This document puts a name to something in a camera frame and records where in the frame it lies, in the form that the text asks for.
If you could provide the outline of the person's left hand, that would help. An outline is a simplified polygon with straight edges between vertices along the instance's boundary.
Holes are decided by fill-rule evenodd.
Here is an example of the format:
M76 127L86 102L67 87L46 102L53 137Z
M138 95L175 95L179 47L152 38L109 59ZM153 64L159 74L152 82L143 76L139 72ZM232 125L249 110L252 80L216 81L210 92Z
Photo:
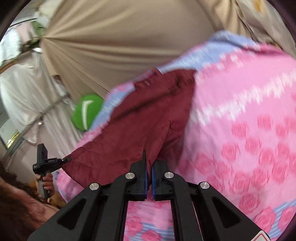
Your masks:
M47 173L46 176L44 177L41 177L41 175L39 174L35 175L35 182L36 182L38 196L42 197L39 181L42 181L43 188L48 191L48 197L49 198L52 197L55 193L55 187L53 184L53 175L51 173Z

